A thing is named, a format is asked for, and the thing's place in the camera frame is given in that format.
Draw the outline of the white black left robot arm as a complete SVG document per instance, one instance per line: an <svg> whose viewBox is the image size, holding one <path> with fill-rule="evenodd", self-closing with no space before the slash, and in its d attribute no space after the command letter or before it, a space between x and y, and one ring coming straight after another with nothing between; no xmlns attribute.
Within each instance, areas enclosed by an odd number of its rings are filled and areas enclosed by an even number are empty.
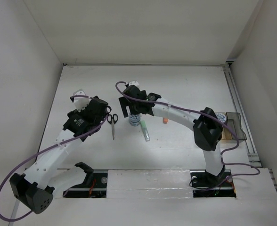
<svg viewBox="0 0 277 226"><path fill-rule="evenodd" d="M93 182L94 170L83 162L61 174L57 174L57 169L88 136L99 131L111 107L97 96L76 95L71 99L76 109L67 114L55 147L42 153L22 174L14 173L9 180L14 196L35 214L45 211L54 197L60 197L69 188L86 187Z"/></svg>

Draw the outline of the blue white round jar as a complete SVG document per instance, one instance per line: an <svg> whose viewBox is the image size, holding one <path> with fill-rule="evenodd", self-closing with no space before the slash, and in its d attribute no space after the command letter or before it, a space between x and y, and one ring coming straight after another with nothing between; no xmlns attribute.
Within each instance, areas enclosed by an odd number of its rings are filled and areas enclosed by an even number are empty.
<svg viewBox="0 0 277 226"><path fill-rule="evenodd" d="M224 113L216 113L216 117L220 122L222 122L224 124L227 123L228 119L227 119L227 116Z"/></svg>
<svg viewBox="0 0 277 226"><path fill-rule="evenodd" d="M139 126L141 121L141 115L140 114L131 114L129 115L129 123L131 126Z"/></svg>

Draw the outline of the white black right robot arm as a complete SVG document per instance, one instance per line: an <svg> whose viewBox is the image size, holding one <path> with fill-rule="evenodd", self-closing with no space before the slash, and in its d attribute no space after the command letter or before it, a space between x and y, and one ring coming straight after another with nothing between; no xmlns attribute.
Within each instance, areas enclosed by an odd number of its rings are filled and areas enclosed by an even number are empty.
<svg viewBox="0 0 277 226"><path fill-rule="evenodd" d="M195 111L174 105L155 93L147 94L136 85L126 85L124 91L118 90L124 117L128 117L127 107L132 115L148 114L167 118L193 131L195 144L202 149L205 159L205 187L213 187L223 179L225 166L221 160L220 140L223 127L215 112L206 107Z"/></svg>

